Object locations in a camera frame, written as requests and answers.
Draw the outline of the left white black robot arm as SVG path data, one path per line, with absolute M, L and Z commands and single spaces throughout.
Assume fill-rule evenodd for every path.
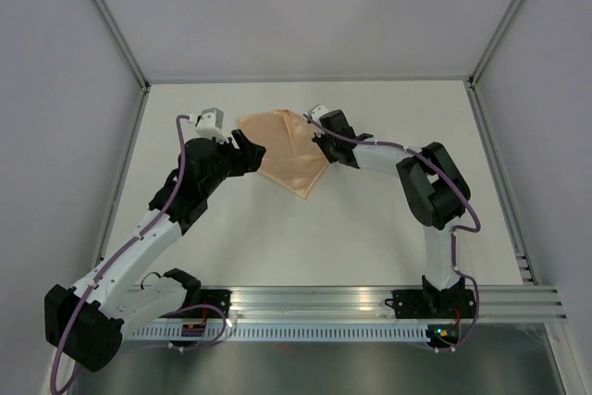
M 56 284 L 46 293 L 45 338 L 56 354 L 97 372 L 113 360 L 124 339 L 156 318 L 196 315 L 201 282 L 178 268 L 148 290 L 130 294 L 130 287 L 204 214 L 224 180 L 256 172 L 264 156 L 265 147 L 241 130 L 228 138 L 200 131 L 182 141 L 177 167 L 124 244 L 69 287 Z

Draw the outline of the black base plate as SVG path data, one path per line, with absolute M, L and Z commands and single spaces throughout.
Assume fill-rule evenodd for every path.
M 400 320 L 411 319 L 470 319 L 475 316 L 477 303 L 471 290 L 454 291 L 452 294 L 427 290 L 394 290 L 384 304 L 394 311 Z
M 232 291 L 201 289 L 186 297 L 179 309 L 165 312 L 161 318 L 221 319 L 228 315 Z

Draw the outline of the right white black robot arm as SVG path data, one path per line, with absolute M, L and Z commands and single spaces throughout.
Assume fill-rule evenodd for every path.
M 471 192 L 443 144 L 432 142 L 416 150 L 395 142 L 357 135 L 341 110 L 322 105 L 309 110 L 315 126 L 313 142 L 331 164 L 371 170 L 397 178 L 408 207 L 423 226 L 426 269 L 421 301 L 433 316 L 450 311 L 464 290 L 457 266 L 455 232 L 464 213 L 473 215 Z

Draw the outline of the aluminium rail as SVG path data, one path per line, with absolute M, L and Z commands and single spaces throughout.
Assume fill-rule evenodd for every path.
M 123 140 L 124 145 L 122 157 L 117 167 L 115 182 L 112 191 L 109 195 L 107 208 L 105 210 L 105 216 L 101 222 L 101 226 L 98 233 L 98 239 L 95 243 L 95 247 L 93 250 L 91 269 L 94 269 L 94 267 L 103 260 L 105 256 L 105 251 L 107 250 L 109 244 L 113 224 L 117 215 L 118 203 L 125 185 L 126 177 L 128 175 L 130 160 L 132 158 L 133 149 L 138 136 L 138 132 L 140 130 L 150 90 L 150 84 L 141 88 L 139 101 L 132 116 L 133 120 L 131 121 L 129 131 L 127 132 Z
M 463 81 L 468 102 L 471 107 L 477 131 L 485 151 L 488 167 L 493 178 L 496 194 L 498 195 L 501 212 L 509 232 L 516 261 L 521 271 L 525 285 L 538 285 L 537 274 L 533 268 L 531 257 L 527 251 L 517 207 L 512 196 L 510 184 L 501 162 L 500 153 L 496 145 L 494 134 L 489 126 L 486 110 L 478 94 L 476 84 L 472 78 Z
M 341 322 L 453 320 L 474 316 L 482 323 L 547 323 L 567 318 L 552 286 L 468 287 L 464 295 L 435 312 L 416 286 L 390 287 L 204 287 L 205 302 L 250 322 L 277 319 Z

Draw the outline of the right aluminium frame post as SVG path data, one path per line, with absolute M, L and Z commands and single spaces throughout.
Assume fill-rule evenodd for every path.
M 484 51 L 479 57 L 474 69 L 467 77 L 466 84 L 469 89 L 474 89 L 477 83 L 484 76 L 490 62 L 499 50 L 505 36 L 511 28 L 511 25 L 517 19 L 526 1 L 527 0 L 511 0 L 505 8 L 498 25 L 487 42 Z

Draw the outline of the left side aluminium rail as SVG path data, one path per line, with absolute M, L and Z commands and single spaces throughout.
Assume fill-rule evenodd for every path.
M 109 195 L 107 208 L 105 210 L 105 216 L 101 222 L 101 226 L 98 233 L 98 239 L 95 243 L 95 247 L 93 250 L 91 269 L 94 269 L 94 267 L 103 260 L 105 256 L 105 251 L 107 250 L 109 244 L 113 224 L 117 215 L 118 203 L 125 185 L 126 177 L 128 175 L 130 160 L 132 158 L 133 149 L 138 136 L 138 132 L 140 130 L 150 90 L 150 84 L 141 88 L 139 101 L 132 116 L 133 120 L 131 121 L 129 131 L 127 132 L 123 140 L 124 145 L 122 157 L 117 167 L 115 182 L 112 191 Z

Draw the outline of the right side aluminium rail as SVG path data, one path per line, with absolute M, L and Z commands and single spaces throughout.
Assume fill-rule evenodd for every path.
M 533 268 L 531 257 L 527 251 L 517 207 L 512 196 L 510 184 L 501 162 L 500 153 L 496 145 L 494 134 L 489 126 L 486 110 L 478 94 L 476 84 L 472 78 L 463 81 L 468 102 L 471 107 L 477 131 L 485 151 L 488 167 L 493 178 L 496 194 L 498 195 L 501 212 L 509 232 L 516 261 L 521 271 L 525 285 L 538 285 L 537 274 Z

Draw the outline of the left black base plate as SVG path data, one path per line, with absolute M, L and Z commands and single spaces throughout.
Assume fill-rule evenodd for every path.
M 165 312 L 161 318 L 221 319 L 228 315 L 232 291 L 201 289 L 186 297 L 179 309 Z

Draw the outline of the aluminium frame post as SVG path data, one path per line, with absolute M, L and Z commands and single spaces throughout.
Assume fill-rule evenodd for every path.
M 103 23 L 110 39 L 115 45 L 127 69 L 136 80 L 143 93 L 146 93 L 150 87 L 150 82 L 142 72 L 140 64 L 133 54 L 130 45 L 123 32 L 117 24 L 117 21 L 105 0 L 89 0 L 99 19 Z
M 490 62 L 499 50 L 505 36 L 511 28 L 511 25 L 517 19 L 526 1 L 527 0 L 511 0 L 505 8 L 498 25 L 487 42 L 484 51 L 479 57 L 474 69 L 467 77 L 466 84 L 469 89 L 474 89 L 477 83 L 484 76 Z

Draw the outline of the front aluminium rail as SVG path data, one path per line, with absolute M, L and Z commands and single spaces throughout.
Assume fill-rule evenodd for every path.
M 416 286 L 390 287 L 204 287 L 205 302 L 250 322 L 277 319 L 341 322 L 453 320 L 474 316 L 482 323 L 547 323 L 567 318 L 552 286 L 468 287 L 464 295 L 435 312 Z

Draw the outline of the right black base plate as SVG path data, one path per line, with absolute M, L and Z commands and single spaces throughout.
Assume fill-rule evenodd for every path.
M 400 320 L 411 319 L 470 319 L 475 316 L 477 303 L 471 290 L 454 291 L 452 294 L 427 290 L 394 290 L 384 304 L 394 311 Z

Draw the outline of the peach cloth napkin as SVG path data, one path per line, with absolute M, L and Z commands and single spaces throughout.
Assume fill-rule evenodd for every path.
M 306 199 L 328 166 L 306 120 L 287 109 L 276 109 L 239 117 L 237 122 L 251 142 L 266 148 L 258 172 Z

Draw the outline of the left aluminium frame post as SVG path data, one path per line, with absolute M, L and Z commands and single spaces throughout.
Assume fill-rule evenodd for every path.
M 150 82 L 142 72 L 140 64 L 133 54 L 130 45 L 123 32 L 117 24 L 117 21 L 105 0 L 89 0 L 99 19 L 103 23 L 110 39 L 115 45 L 127 69 L 136 80 L 143 93 L 146 93 L 150 87 Z

